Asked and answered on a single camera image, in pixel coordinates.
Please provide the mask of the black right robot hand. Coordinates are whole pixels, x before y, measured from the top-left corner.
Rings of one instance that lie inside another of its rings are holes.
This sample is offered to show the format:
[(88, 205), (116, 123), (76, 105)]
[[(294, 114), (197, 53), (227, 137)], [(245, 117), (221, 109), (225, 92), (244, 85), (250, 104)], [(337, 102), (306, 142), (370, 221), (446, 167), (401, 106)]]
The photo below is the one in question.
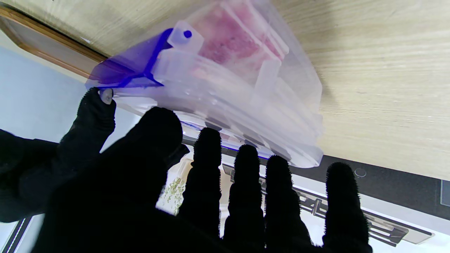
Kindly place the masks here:
[(112, 89), (94, 87), (81, 99), (77, 117), (61, 141), (26, 139), (1, 130), (0, 221), (16, 222), (45, 212), (55, 189), (74, 178), (115, 129)]

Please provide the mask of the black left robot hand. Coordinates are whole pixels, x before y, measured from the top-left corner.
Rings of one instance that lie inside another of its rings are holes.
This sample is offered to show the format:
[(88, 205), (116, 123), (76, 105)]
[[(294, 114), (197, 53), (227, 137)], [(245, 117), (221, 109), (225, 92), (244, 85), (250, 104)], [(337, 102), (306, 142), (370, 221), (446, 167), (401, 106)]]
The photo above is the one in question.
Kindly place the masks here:
[(221, 137), (203, 128), (177, 215), (156, 207), (169, 168), (188, 149), (178, 117), (153, 107), (121, 139), (51, 196), (33, 253), (371, 253), (352, 169), (327, 169), (323, 245), (313, 245), (300, 217), (287, 160), (266, 165), (262, 210), (260, 159), (242, 145), (234, 162), (220, 237)]

